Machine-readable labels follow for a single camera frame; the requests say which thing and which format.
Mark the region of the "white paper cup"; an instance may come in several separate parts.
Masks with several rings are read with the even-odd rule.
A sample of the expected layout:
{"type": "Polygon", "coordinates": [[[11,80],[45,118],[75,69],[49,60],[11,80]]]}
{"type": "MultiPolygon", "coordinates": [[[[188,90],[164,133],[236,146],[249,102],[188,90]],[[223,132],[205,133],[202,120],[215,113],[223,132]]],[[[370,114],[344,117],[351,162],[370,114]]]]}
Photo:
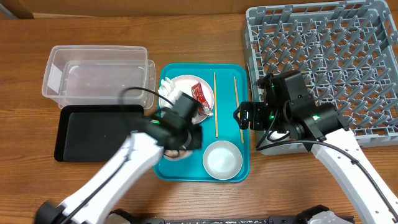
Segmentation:
{"type": "Polygon", "coordinates": [[[267,140],[270,142],[279,142],[279,141],[285,141],[289,139],[290,133],[278,133],[277,131],[271,131],[268,136],[267,140]]]}

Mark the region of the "pink bowl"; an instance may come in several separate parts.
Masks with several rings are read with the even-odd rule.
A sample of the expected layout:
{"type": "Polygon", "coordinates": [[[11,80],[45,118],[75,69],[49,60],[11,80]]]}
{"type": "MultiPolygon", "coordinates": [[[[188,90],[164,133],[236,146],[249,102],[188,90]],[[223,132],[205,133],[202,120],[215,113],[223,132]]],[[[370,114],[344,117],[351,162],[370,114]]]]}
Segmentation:
{"type": "Polygon", "coordinates": [[[164,152],[164,158],[169,161],[179,161],[186,159],[193,154],[193,151],[189,150],[167,150],[164,152]]]}

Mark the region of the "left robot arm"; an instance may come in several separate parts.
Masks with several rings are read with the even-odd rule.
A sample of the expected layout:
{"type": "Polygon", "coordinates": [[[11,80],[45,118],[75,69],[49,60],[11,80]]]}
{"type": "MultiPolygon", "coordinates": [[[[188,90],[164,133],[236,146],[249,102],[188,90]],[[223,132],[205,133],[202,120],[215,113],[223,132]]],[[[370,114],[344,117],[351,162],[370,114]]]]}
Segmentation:
{"type": "Polygon", "coordinates": [[[201,103],[183,93],[164,115],[135,121],[115,155],[82,188],[58,206],[43,203],[35,223],[104,223],[111,209],[165,151],[192,151],[202,145],[202,128],[192,119],[201,103]]]}

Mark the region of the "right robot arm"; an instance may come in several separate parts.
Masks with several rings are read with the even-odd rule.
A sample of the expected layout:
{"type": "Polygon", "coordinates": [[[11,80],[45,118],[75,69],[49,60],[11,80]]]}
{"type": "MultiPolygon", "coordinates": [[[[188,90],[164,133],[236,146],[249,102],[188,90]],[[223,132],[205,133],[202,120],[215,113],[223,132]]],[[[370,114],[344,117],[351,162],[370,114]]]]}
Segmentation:
{"type": "Polygon", "coordinates": [[[257,85],[263,102],[244,101],[233,116],[240,129],[288,133],[290,140],[257,151],[303,144],[332,174],[363,223],[397,223],[397,197],[364,155],[335,105],[316,105],[298,70],[267,74],[257,85]]]}

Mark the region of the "red snack wrapper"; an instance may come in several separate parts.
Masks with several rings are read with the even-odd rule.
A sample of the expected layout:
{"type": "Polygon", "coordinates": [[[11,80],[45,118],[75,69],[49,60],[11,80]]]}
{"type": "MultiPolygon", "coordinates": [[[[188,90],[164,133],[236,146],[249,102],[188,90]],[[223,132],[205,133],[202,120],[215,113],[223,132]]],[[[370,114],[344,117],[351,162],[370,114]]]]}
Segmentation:
{"type": "Polygon", "coordinates": [[[199,115],[212,116],[213,112],[204,96],[201,83],[198,82],[197,84],[193,85],[191,90],[193,98],[201,104],[200,108],[198,109],[199,115]]]}

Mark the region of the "white napkin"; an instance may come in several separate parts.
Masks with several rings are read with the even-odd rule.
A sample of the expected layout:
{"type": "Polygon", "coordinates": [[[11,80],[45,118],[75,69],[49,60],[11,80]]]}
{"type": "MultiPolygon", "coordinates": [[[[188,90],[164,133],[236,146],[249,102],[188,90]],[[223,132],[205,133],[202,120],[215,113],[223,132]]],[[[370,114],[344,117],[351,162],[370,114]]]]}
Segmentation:
{"type": "Polygon", "coordinates": [[[170,102],[175,103],[182,94],[182,91],[174,81],[166,77],[160,82],[158,94],[168,99],[170,102]]]}

